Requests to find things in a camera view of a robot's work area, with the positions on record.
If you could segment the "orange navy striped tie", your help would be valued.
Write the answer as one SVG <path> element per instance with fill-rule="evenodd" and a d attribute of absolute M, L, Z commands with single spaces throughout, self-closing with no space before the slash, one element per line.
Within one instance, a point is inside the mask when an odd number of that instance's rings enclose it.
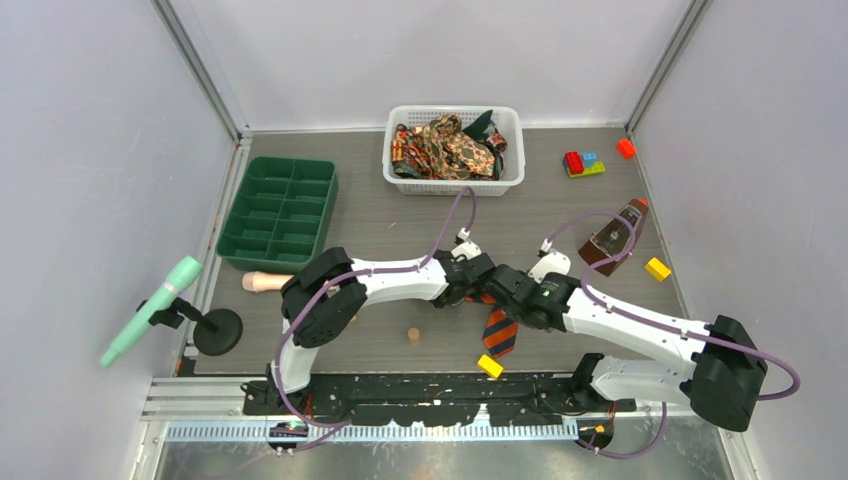
<path fill-rule="evenodd" d="M 488 354 L 494 359 L 509 354 L 515 347 L 518 323 L 508 317 L 488 294 L 468 295 L 465 300 L 491 308 L 482 334 L 482 343 Z"/>

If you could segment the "brown wooden metronome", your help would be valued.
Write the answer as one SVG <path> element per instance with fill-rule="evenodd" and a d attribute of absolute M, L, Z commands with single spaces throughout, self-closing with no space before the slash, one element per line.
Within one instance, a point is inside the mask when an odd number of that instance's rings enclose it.
<path fill-rule="evenodd" d="M 649 216 L 649 205 L 645 198 L 634 198 L 623 206 L 618 215 L 634 227 L 635 242 L 642 234 L 646 219 Z M 607 260 L 620 254 L 630 238 L 630 230 L 619 220 L 610 219 L 578 250 L 578 255 L 587 265 L 601 260 Z"/>

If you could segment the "white plastic basket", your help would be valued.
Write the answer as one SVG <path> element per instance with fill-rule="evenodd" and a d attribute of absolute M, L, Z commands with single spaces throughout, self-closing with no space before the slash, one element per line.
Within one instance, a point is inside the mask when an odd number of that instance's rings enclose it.
<path fill-rule="evenodd" d="M 525 177 L 522 127 L 503 106 L 404 105 L 389 113 L 384 179 L 409 195 L 452 195 L 468 186 L 502 196 Z"/>

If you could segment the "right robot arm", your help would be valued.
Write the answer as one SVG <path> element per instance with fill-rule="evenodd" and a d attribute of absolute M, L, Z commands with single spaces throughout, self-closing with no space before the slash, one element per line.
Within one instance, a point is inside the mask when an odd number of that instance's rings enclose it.
<path fill-rule="evenodd" d="M 665 402 L 688 406 L 725 430 L 748 429 L 768 367 L 737 320 L 680 319 L 620 301 L 565 273 L 537 276 L 507 265 L 493 271 L 483 291 L 524 326 L 592 336 L 640 354 L 638 360 L 585 354 L 570 384 L 579 408 Z"/>

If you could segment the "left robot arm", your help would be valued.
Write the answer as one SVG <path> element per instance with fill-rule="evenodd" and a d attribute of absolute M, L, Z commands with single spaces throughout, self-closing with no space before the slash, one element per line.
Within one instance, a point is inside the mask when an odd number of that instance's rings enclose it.
<path fill-rule="evenodd" d="M 475 244 L 400 261 L 351 258 L 331 248 L 281 289 L 283 334 L 270 363 L 268 400 L 280 412 L 298 412 L 307 398 L 319 349 L 335 340 L 365 307 L 421 300 L 441 309 L 480 293 L 495 270 Z"/>

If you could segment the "small round wooden disc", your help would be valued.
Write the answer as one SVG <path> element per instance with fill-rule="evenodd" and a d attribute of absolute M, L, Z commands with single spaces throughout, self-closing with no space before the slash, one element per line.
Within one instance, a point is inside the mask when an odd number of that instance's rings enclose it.
<path fill-rule="evenodd" d="M 421 333 L 418 328 L 410 328 L 407 332 L 409 343 L 413 346 L 418 346 L 421 341 Z"/>

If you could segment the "yellow toy brick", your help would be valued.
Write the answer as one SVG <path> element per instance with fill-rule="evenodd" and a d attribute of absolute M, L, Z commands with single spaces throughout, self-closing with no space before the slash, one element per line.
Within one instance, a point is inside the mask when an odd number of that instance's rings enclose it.
<path fill-rule="evenodd" d="M 671 269 L 657 257 L 651 258 L 644 268 L 657 282 L 665 281 L 672 273 Z"/>
<path fill-rule="evenodd" d="M 477 360 L 478 368 L 489 378 L 498 379 L 504 372 L 504 367 L 491 356 L 484 354 Z"/>

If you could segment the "floral patterned tie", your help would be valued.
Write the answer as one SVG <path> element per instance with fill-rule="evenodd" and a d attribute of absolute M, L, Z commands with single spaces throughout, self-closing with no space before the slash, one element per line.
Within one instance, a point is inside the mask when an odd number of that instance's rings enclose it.
<path fill-rule="evenodd" d="M 498 180 L 508 141 L 495 123 L 486 139 L 465 135 L 465 127 L 456 114 L 441 115 L 423 126 L 397 124 L 390 142 L 391 171 L 414 180 Z"/>

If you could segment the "dark green tie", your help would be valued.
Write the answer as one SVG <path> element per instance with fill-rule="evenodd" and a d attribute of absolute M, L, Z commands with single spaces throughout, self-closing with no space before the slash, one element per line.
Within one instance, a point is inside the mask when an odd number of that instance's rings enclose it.
<path fill-rule="evenodd" d="M 484 111 L 479 117 L 463 129 L 463 133 L 471 138 L 486 139 L 489 136 L 488 131 L 494 125 L 492 120 L 493 113 L 493 109 Z"/>

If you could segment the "stacked lego bricks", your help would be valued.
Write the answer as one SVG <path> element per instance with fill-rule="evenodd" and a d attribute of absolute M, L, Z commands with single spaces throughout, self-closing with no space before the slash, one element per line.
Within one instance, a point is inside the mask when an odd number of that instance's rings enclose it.
<path fill-rule="evenodd" d="M 570 178 L 600 175 L 606 172 L 605 165 L 593 152 L 566 152 L 562 164 Z"/>

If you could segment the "green compartment tray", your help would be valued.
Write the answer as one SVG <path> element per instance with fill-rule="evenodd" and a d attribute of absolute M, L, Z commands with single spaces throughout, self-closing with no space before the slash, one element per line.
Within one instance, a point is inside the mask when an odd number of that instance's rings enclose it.
<path fill-rule="evenodd" d="M 223 222 L 216 253 L 237 270 L 294 274 L 323 252 L 337 194 L 331 161 L 256 157 Z"/>

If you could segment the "wooden cylinder peg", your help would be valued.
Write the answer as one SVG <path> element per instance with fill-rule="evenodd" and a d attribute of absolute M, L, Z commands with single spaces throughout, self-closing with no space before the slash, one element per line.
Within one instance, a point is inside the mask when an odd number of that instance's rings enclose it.
<path fill-rule="evenodd" d="M 279 291 L 291 279 L 292 275 L 253 271 L 242 276 L 241 284 L 248 292 L 261 293 Z"/>

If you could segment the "black microphone stand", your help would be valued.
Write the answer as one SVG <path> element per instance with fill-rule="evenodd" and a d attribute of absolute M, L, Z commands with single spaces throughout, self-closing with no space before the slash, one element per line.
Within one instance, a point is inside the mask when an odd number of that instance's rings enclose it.
<path fill-rule="evenodd" d="M 186 320 L 195 325 L 195 347 L 207 356 L 221 356 L 229 352 L 238 344 L 243 333 L 243 321 L 235 311 L 219 308 L 202 313 L 182 298 L 176 298 L 169 307 L 155 311 L 148 323 L 178 329 Z"/>

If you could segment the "mint green microphone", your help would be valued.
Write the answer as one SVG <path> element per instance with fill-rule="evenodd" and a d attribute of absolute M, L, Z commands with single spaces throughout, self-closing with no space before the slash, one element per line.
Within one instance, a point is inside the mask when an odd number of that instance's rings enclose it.
<path fill-rule="evenodd" d="M 181 259 L 166 275 L 160 287 L 147 299 L 133 318 L 109 344 L 99 360 L 103 368 L 110 367 L 120 356 L 127 353 L 152 327 L 151 318 L 159 311 L 169 308 L 180 294 L 199 277 L 203 265 L 191 256 Z"/>

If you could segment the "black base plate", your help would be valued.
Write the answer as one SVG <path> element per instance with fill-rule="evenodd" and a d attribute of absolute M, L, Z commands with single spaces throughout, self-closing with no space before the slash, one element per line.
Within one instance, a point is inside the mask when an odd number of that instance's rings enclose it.
<path fill-rule="evenodd" d="M 319 423 L 355 426 L 466 426 L 487 413 L 493 426 L 552 425 L 564 416 L 633 412 L 632 399 L 615 402 L 579 392 L 566 374 L 315 374 L 291 393 L 296 410 Z"/>

